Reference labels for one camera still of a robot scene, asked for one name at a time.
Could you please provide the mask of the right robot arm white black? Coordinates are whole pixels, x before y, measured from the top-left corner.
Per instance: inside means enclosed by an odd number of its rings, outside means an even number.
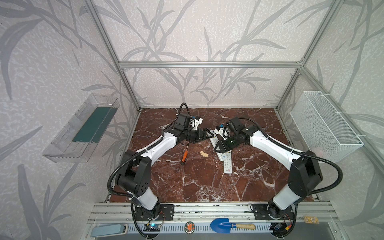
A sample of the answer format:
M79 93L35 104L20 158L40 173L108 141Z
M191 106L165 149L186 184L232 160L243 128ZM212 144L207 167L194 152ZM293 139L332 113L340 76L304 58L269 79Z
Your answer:
M241 144L249 145L268 154L290 171L287 184L269 201L267 206L270 218L278 220L287 208L311 195L323 180L320 165L313 152L292 149L266 134L256 122L251 126L245 126L241 122L245 119L235 117L226 125L216 126L214 133L222 139L217 142L214 150L224 154Z

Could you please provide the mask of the orange handle screwdriver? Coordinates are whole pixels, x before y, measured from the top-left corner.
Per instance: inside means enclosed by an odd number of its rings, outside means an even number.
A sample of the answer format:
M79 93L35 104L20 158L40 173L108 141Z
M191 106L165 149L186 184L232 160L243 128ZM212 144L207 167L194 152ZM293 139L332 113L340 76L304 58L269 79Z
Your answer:
M188 148L189 148L189 145L190 145L190 144L188 144L188 145L186 146L186 149L185 149L183 158L182 158L182 160L181 160L181 165L182 165L182 166L184 166L184 165L186 164L186 160L187 160L187 157L188 157Z

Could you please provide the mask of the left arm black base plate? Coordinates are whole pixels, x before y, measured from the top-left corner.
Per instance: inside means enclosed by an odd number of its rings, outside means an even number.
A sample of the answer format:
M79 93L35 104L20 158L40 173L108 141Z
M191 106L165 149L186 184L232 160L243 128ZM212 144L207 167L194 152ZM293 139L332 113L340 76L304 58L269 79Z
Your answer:
M147 210L143 207L134 208L134 217L136 221L172 221L174 218L175 205L156 204L153 210Z

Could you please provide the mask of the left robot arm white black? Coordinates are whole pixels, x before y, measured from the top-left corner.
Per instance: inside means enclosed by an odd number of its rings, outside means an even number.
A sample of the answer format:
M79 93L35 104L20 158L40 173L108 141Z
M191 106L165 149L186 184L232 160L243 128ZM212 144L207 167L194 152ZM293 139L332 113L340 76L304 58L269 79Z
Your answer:
M160 203L150 189L152 165L183 141L196 144L213 138L211 131L199 127L202 121L200 117L178 114L155 141L136 152L127 151L108 180L108 191L112 195L128 197L147 211L156 209Z

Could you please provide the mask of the white remote control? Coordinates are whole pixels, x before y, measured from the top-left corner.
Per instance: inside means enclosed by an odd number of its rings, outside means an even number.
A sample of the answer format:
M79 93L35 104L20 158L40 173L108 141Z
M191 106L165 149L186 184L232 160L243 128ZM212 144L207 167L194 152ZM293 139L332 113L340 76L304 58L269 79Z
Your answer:
M211 133L214 135L212 138L210 138L210 141L214 147L214 150L215 150L215 153L218 155L219 157L219 160L221 162L225 162L225 161L231 161L232 160L232 155L231 155L231 152L228 152L228 153L222 153L222 152L216 152L216 150L221 150L220 147L217 147L217 143L219 142L219 139L216 135L216 133L211 130Z

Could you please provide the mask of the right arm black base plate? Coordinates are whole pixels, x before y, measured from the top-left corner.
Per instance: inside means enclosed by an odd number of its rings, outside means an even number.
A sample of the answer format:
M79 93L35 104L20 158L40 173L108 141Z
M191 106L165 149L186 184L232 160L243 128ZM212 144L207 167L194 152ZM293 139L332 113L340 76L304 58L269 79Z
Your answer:
M256 220L293 220L295 218L295 211L291 206L285 210L279 209L275 205L270 204L252 204L251 211Z

